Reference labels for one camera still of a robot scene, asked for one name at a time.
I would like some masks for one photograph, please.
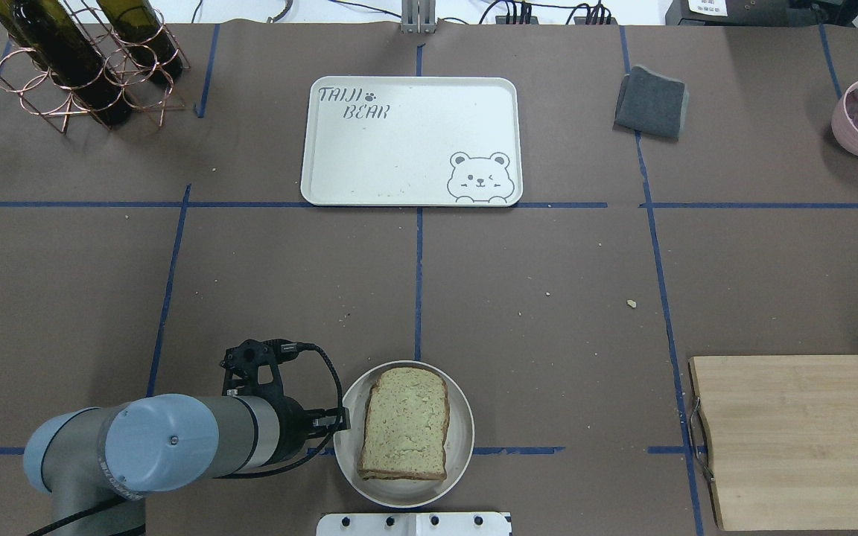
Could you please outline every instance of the gray cloth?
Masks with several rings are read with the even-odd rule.
[[[684,131],[687,98],[684,82],[636,65],[620,81],[614,122],[650,135],[678,137]]]

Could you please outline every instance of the bread slice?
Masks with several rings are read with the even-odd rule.
[[[445,479],[449,393],[415,367],[382,373],[370,390],[358,472],[364,479]]]

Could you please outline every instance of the green glass bottle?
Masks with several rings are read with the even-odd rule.
[[[147,47],[130,47],[129,52],[137,63],[150,68],[154,64],[154,57],[157,57],[171,80],[180,77],[184,63],[168,35],[164,31],[158,33],[161,22],[147,0],[98,0],[98,6],[123,40],[143,43]],[[155,71],[150,80],[160,85],[167,84],[167,78],[160,71]]]
[[[6,31],[9,33],[11,39],[15,42],[15,44],[19,45],[22,48],[31,48],[31,45],[28,44],[28,41],[25,40],[24,37],[19,33],[18,28],[15,28],[15,21],[11,18],[11,10],[13,9],[13,1],[11,0],[0,0],[0,24]],[[45,65],[45,62],[42,61],[42,57],[38,55],[36,51],[28,52],[28,56],[31,58],[31,62],[35,64],[35,67],[38,68],[39,71],[47,71],[48,67]]]
[[[63,85],[80,86],[71,92],[96,118],[109,126],[129,118],[132,109],[121,88],[110,82],[116,75],[58,0],[13,0],[13,21]]]

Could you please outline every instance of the white label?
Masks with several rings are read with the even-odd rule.
[[[697,13],[726,17],[726,0],[687,0],[687,6]]]

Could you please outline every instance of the electrical wire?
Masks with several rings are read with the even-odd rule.
[[[573,18],[575,18],[575,13],[578,13],[578,10],[581,10],[582,7],[584,7],[585,10],[587,11],[587,13],[585,14],[585,17],[591,16],[591,6],[589,6],[589,4],[583,4],[583,3],[577,4],[574,7],[574,9],[571,10],[571,13],[568,14],[568,20],[565,21],[565,26],[568,26],[569,24],[571,24],[571,20]]]
[[[203,6],[203,5],[204,5],[204,0],[198,0],[197,6],[194,8],[194,14],[191,15],[191,22],[193,22],[194,19],[197,18],[197,11],[200,10],[201,6]]]
[[[97,505],[92,506],[91,508],[82,510],[81,512],[76,512],[68,517],[64,517],[57,522],[50,523],[50,525],[45,525],[41,527],[41,529],[35,530],[35,532],[28,533],[28,536],[42,536],[43,534],[48,534],[49,532],[53,532],[54,530],[61,529],[61,527],[65,525],[69,525],[70,523],[74,523],[83,517],[88,517],[89,515],[96,514],[98,512],[103,512],[109,508],[114,508],[120,503],[126,502],[124,497],[114,496],[106,501],[99,502]]]
[[[355,7],[363,7],[365,10],[377,11],[377,13],[385,13],[387,15],[392,15],[395,18],[401,19],[402,15],[399,13],[393,13],[392,11],[384,10],[382,7],[373,7],[367,6],[367,4],[357,4],[355,2],[347,2],[346,0],[329,0],[334,4],[344,4],[344,6],[355,6]]]
[[[267,20],[269,22],[278,22],[280,19],[286,16],[287,13],[290,12],[290,7],[293,7],[293,0],[285,0],[285,2],[286,3],[283,6],[283,10],[280,11],[280,13],[277,13],[276,17],[267,17]]]
[[[319,346],[317,346],[316,344],[299,342],[299,343],[297,343],[297,349],[313,350],[314,352],[317,352],[318,354],[320,354],[320,357],[323,357],[323,362],[326,363],[326,368],[330,369],[330,374],[331,374],[331,376],[333,376],[334,384],[336,384],[336,387],[337,387],[337,408],[343,407],[343,384],[340,383],[340,376],[338,376],[337,370],[333,367],[333,362],[330,361],[330,357],[327,357],[326,352],[324,352],[324,350],[322,348],[320,348]],[[329,430],[326,432],[326,435],[324,435],[323,440],[320,441],[320,444],[318,444],[316,447],[311,448],[310,452],[307,453],[306,456],[304,456],[303,458],[300,458],[296,462],[293,462],[293,464],[284,465],[284,466],[282,466],[282,468],[269,469],[266,471],[259,471],[259,472],[255,472],[255,473],[231,473],[229,475],[224,475],[224,476],[218,477],[218,478],[221,478],[221,479],[256,479],[256,478],[270,477],[273,475],[279,475],[280,473],[289,471],[290,469],[299,468],[300,465],[306,464],[306,462],[313,460],[314,456],[316,456],[317,454],[320,454],[320,452],[323,451],[323,448],[326,447],[327,444],[329,444],[330,440],[333,440],[333,435],[335,433],[337,433],[338,428],[340,428],[340,419],[339,418],[337,418],[336,423],[330,424]]]
[[[493,7],[496,6],[496,4],[500,4],[503,2],[512,5],[511,13],[509,7],[505,6],[505,24],[531,24],[532,7],[551,7],[551,9],[556,10],[571,10],[571,13],[569,13],[568,21],[565,22],[565,24],[569,24],[572,18],[575,17],[576,11],[583,8],[587,10],[587,13],[585,14],[586,24],[611,24],[611,11],[607,9],[607,7],[603,6],[603,4],[600,3],[600,0],[598,0],[598,4],[594,4],[594,6],[590,6],[589,4],[585,3],[577,4],[576,6],[559,6],[558,4],[541,4],[538,2],[494,0],[493,2],[489,3],[488,7],[486,7],[486,10],[483,11],[483,16],[481,16],[479,19],[479,24],[484,24],[489,11],[491,11]],[[518,20],[517,11],[514,11],[515,5],[518,3],[521,3],[521,21]]]
[[[508,19],[508,4],[513,4],[513,6],[514,6],[514,4],[515,4],[514,0],[495,0],[495,2],[492,2],[491,4],[489,4],[489,6],[486,7],[486,10],[483,11],[483,16],[481,16],[479,18],[479,24],[483,24],[486,21],[486,15],[489,13],[489,11],[492,10],[492,7],[496,7],[497,4],[500,4],[503,2],[505,3],[505,19],[507,20]]]

